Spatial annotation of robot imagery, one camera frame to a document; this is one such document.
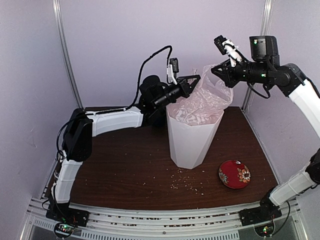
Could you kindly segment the translucent pink plastic bag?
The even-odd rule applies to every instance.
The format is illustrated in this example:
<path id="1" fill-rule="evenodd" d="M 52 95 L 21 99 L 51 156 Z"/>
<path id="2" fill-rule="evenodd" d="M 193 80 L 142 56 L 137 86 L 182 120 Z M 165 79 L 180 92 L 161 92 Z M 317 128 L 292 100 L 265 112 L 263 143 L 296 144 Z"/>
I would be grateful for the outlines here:
<path id="1" fill-rule="evenodd" d="M 166 107 L 174 120 L 189 126 L 215 124 L 233 102 L 234 91 L 212 74 L 214 64 L 202 69 L 200 81 L 188 98 L 180 98 Z"/>

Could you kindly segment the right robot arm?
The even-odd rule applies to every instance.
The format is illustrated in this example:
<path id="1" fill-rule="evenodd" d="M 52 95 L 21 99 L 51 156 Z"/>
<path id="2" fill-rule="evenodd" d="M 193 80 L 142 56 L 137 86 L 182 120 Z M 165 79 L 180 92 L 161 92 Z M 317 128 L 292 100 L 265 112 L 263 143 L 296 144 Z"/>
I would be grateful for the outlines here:
<path id="1" fill-rule="evenodd" d="M 245 82 L 249 89 L 261 84 L 263 98 L 270 98 L 270 90 L 277 87 L 300 110 L 316 135 L 320 134 L 320 93 L 315 84 L 294 63 L 281 64 L 277 38 L 272 35 L 249 37 L 251 60 L 248 60 L 231 39 L 219 35 L 213 40 L 227 60 L 211 68 L 228 88 Z M 243 226 L 270 222 L 282 215 L 280 206 L 320 184 L 320 152 L 293 174 L 287 181 L 270 189 L 254 208 L 241 210 Z"/>

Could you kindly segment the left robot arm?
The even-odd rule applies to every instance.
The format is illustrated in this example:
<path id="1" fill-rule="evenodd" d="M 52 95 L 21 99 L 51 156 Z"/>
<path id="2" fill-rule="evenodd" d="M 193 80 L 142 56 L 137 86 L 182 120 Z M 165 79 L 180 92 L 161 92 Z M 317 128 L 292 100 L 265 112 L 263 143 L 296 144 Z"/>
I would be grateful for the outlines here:
<path id="1" fill-rule="evenodd" d="M 92 154 L 92 139 L 100 134 L 127 128 L 160 125 L 166 115 L 166 106 L 188 98 L 200 75 L 178 77 L 166 84 L 157 75 L 146 77 L 138 90 L 137 104 L 131 107 L 102 111 L 85 111 L 77 108 L 62 127 L 62 145 L 57 146 L 58 171 L 49 194 L 46 217 L 72 227 L 85 227 L 89 212 L 70 208 L 70 194 L 76 175 L 85 160 Z"/>

